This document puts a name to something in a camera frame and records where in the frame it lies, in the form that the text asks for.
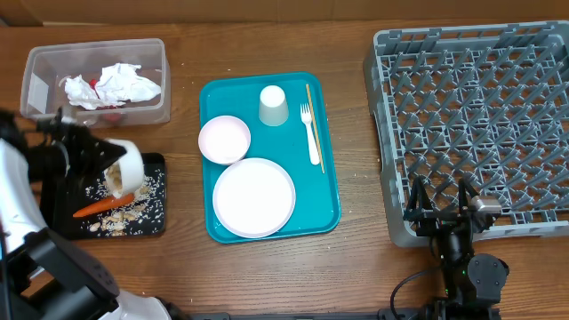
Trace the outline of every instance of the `white tissue paper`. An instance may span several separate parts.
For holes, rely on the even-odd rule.
[[[81,106],[87,110],[105,107],[105,103],[97,97],[97,93],[81,76],[66,80],[65,93],[71,106]]]
[[[117,63],[103,68],[95,90],[99,98],[116,106],[118,101],[140,102],[151,100],[160,94],[160,86],[143,76],[137,76],[140,66]]]
[[[93,90],[81,76],[68,79],[65,92],[69,103],[88,110],[104,106],[122,106],[123,101],[140,102],[152,100],[161,93],[160,86],[143,76],[137,76],[138,65],[117,63],[102,69],[99,82]]]

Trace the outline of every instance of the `dish rack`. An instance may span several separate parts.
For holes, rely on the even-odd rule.
[[[413,179],[434,207],[458,179],[502,217],[476,240],[569,233],[569,22],[385,30],[364,62],[391,240],[426,245],[403,221]]]

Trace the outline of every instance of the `plastic fork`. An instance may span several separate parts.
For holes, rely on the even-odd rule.
[[[309,140],[309,155],[310,163],[313,165],[320,164],[320,158],[318,156],[317,143],[314,140],[314,134],[312,134],[312,115],[310,114],[309,105],[306,103],[301,104],[301,120],[306,126],[306,135]]]

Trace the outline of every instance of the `teal tray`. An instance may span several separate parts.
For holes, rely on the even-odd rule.
[[[301,103],[308,102],[306,83],[310,84],[325,174],[320,165],[309,161],[306,129],[301,121]],[[266,126],[259,119],[260,91],[270,84],[283,88],[289,108],[288,120],[278,127]],[[213,239],[236,244],[314,235],[336,228],[341,217],[338,181],[322,87],[315,76],[294,72],[212,81],[200,93],[199,107],[202,127],[216,116],[236,116],[243,120],[251,131],[251,146],[245,157],[261,157],[281,165],[293,179],[296,190],[293,215],[279,231],[260,239],[236,236],[220,224],[213,210],[213,187],[227,166],[203,157],[205,227]]]

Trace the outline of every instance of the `wooden table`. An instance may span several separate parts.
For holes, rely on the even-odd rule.
[[[503,20],[390,20],[301,24],[142,25],[0,28],[0,105],[20,107],[21,78],[38,45],[159,37],[172,70],[172,121],[95,130],[164,154],[167,230],[146,239],[82,241],[123,289],[160,296],[188,312],[233,314],[374,311],[394,286],[433,265],[428,249],[389,241],[379,178],[377,133],[369,116],[362,61],[373,34]],[[209,81],[305,70],[324,90],[342,218],[327,235],[222,245],[205,231],[198,97]],[[569,240],[518,238],[476,244],[511,267],[502,292],[505,319],[563,319],[569,313]],[[437,276],[408,284],[397,306],[444,294]]]

